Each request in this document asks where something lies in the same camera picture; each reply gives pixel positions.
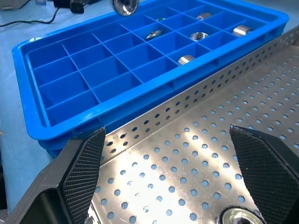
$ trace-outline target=black cable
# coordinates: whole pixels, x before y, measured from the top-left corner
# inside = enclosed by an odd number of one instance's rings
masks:
[[[32,24],[32,23],[42,23],[42,24],[50,24],[52,23],[54,20],[55,20],[55,17],[56,17],[56,14],[58,12],[60,8],[57,8],[52,19],[50,21],[39,21],[39,20],[32,20],[32,21],[23,21],[23,20],[19,20],[19,21],[13,21],[13,22],[9,22],[9,23],[6,23],[6,24],[3,24],[3,25],[0,25],[0,27],[6,27],[6,26],[9,26],[11,24],[14,24],[14,23],[29,23],[29,24]]]

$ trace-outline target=blue plastic tray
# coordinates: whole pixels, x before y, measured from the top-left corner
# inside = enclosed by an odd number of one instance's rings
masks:
[[[204,12],[212,16],[195,19]],[[133,16],[114,12],[23,42],[13,57],[28,134],[55,156],[71,136],[120,127],[279,36],[287,21],[242,1],[148,0]],[[254,31],[237,37],[238,25]],[[195,42],[194,32],[209,37]],[[180,66],[184,55],[196,59]]]

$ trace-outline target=blue table surface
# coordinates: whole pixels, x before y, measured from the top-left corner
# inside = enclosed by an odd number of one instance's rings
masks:
[[[290,16],[285,31],[299,23],[298,0],[247,0],[247,2],[286,12]],[[83,15],[60,9],[55,21],[44,24],[14,24],[0,28],[0,148],[6,185],[8,211],[11,212],[37,174],[52,158],[26,132],[19,88],[11,50],[18,43],[43,36],[49,32],[112,12],[109,0],[101,0],[85,7]],[[14,20],[50,20],[55,8],[36,5],[33,0],[15,11],[0,11],[0,24]]]

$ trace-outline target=perforated metal sheet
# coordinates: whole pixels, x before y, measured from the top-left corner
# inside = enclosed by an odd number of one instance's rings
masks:
[[[108,135],[93,197],[100,221],[213,224],[230,205],[256,210],[228,129],[236,124],[271,133],[299,155],[299,49],[283,50],[297,33]]]

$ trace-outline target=metal bushing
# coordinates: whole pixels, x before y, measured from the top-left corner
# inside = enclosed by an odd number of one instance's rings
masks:
[[[253,29],[240,25],[234,28],[233,34],[236,36],[245,36],[246,34],[250,33]]]
[[[178,60],[178,63],[180,65],[183,65],[183,64],[187,64],[189,63],[190,61],[194,60],[195,58],[191,55],[184,55],[182,56],[179,60]]]
[[[195,18],[197,20],[205,20],[205,19],[209,18],[210,16],[212,16],[212,14],[210,14],[210,13],[202,13],[202,14],[197,15]]]
[[[196,32],[190,35],[190,38],[194,41],[200,41],[202,39],[207,38],[209,35],[202,32]]]
[[[266,224],[260,216],[241,207],[231,207],[217,217],[217,224]]]

